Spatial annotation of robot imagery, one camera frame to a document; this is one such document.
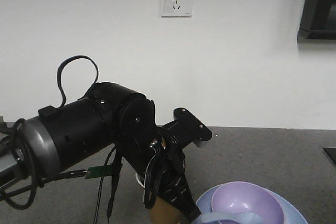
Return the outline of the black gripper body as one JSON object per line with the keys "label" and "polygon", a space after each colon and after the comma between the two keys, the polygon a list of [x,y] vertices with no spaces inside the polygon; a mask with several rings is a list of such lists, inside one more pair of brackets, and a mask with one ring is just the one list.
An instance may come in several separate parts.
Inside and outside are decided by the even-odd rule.
{"label": "black gripper body", "polygon": [[155,154],[149,161],[144,172],[145,208],[152,209],[158,198],[179,210],[186,220],[196,220],[201,215],[186,180],[184,154],[172,160]]}

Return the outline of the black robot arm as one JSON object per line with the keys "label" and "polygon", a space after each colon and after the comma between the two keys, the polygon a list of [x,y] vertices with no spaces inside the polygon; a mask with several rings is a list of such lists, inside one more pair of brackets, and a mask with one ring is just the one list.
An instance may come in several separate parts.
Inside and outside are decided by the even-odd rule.
{"label": "black robot arm", "polygon": [[209,141],[212,133],[188,109],[177,108],[173,116],[172,122],[157,126],[152,100],[103,82],[73,103],[47,106],[36,117],[2,126],[1,199],[24,210],[38,186],[66,177],[68,168],[112,145],[113,190],[125,159],[143,179],[146,208],[161,198],[194,221],[201,212],[185,177],[183,149]]}

